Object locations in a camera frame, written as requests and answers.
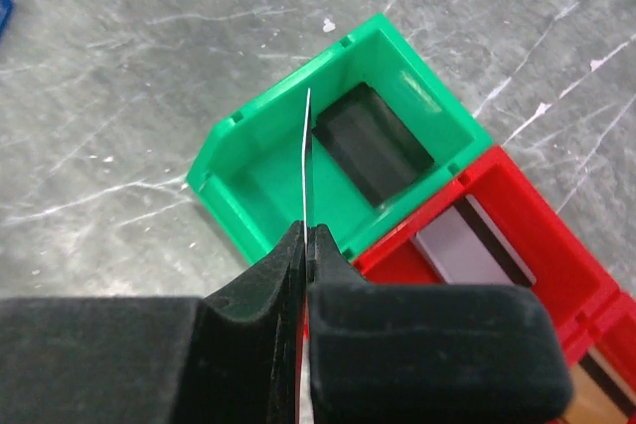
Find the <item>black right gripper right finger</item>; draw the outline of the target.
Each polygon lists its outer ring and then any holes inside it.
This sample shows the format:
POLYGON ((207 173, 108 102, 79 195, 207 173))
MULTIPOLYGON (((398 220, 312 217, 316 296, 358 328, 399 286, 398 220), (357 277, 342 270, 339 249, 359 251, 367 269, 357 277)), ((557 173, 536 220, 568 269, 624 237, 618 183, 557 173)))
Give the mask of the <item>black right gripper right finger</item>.
POLYGON ((322 224, 307 265, 316 422, 546 423, 567 409, 572 380, 532 291, 376 284, 322 224))

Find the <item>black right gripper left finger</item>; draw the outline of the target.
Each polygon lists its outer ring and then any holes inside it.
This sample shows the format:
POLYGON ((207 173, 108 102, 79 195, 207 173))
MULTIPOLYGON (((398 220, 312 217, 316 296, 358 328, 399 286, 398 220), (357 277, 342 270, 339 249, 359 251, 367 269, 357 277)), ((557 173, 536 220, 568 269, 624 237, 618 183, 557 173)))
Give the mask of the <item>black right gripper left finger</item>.
POLYGON ((207 297, 1 303, 5 423, 295 423, 304 227, 207 297))

